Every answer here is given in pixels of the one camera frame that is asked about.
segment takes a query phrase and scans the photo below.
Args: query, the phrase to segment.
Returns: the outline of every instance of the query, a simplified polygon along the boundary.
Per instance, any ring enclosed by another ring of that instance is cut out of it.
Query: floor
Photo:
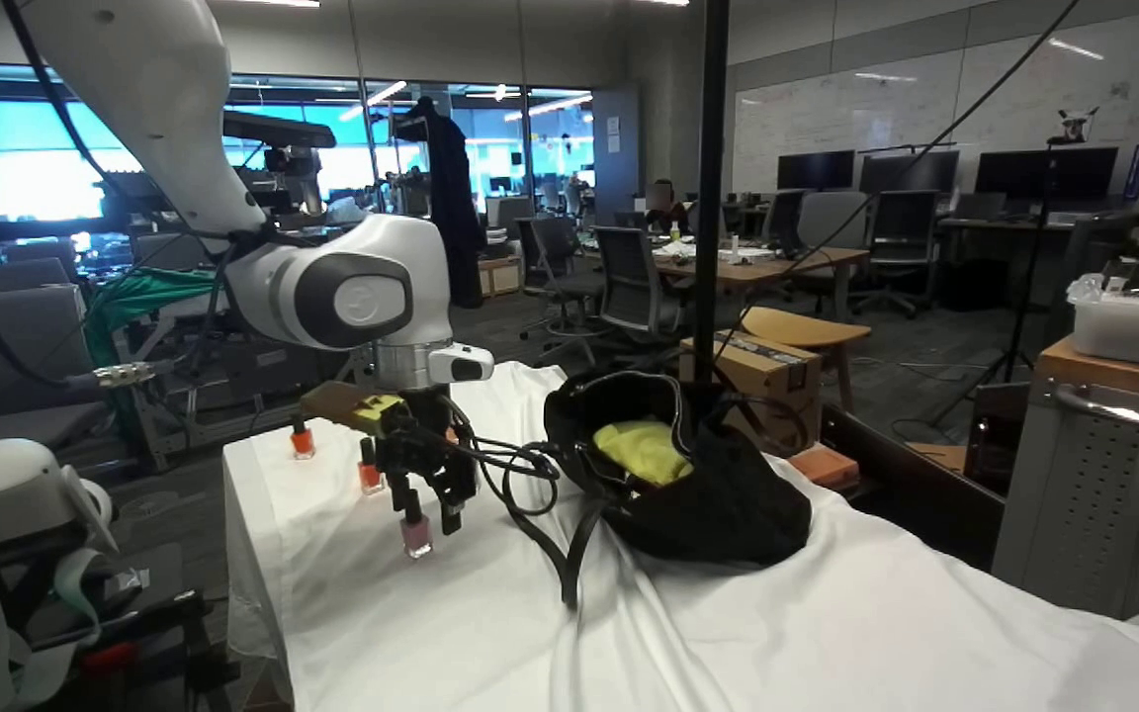
[[[498,360],[531,360],[534,344],[521,331],[546,317],[536,298],[489,298],[476,313],[455,313],[459,338],[489,349]],[[970,406],[956,406],[944,424],[931,424],[944,402],[1000,354],[1011,317],[994,313],[944,313],[931,309],[916,320],[899,313],[857,317],[874,329],[852,352],[857,415],[899,437],[962,437]],[[74,448],[74,460],[97,460],[97,448]],[[153,564],[157,588],[195,585],[217,600],[212,634],[221,634],[224,600],[224,490],[217,451],[195,451],[166,474],[137,474],[111,482],[124,515],[117,542],[132,561]]]

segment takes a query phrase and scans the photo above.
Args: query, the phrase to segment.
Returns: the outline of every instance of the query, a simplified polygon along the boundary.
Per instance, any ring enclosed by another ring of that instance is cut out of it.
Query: cardboard box
[[[521,292],[521,258],[480,259],[481,292]]]
[[[761,429],[742,415],[733,415],[729,424],[751,435],[761,451],[784,460],[808,451],[820,437],[820,354],[761,344],[742,331],[733,337],[729,349],[718,344],[725,338],[717,338],[718,370],[761,415]],[[681,370],[693,375],[693,338],[684,338]]]

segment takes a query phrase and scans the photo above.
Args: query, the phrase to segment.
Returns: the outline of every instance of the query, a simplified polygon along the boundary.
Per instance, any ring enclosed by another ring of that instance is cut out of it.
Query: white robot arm
[[[200,236],[262,233],[264,213],[221,154],[229,60],[206,0],[13,0],[41,56],[128,141]],[[489,352],[451,338],[448,248],[432,220],[369,216],[326,244],[262,244],[224,267],[264,337],[374,349],[389,389],[489,375]]]

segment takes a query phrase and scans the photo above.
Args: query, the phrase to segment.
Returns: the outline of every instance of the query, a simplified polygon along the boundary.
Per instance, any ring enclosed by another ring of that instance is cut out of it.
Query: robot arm
[[[124,137],[198,236],[264,233],[221,154],[229,60],[206,0],[9,0],[49,62]],[[448,248],[432,220],[369,216],[326,244],[262,244],[224,266],[232,309],[319,352],[374,344],[374,375],[420,393],[489,375],[451,344]]]

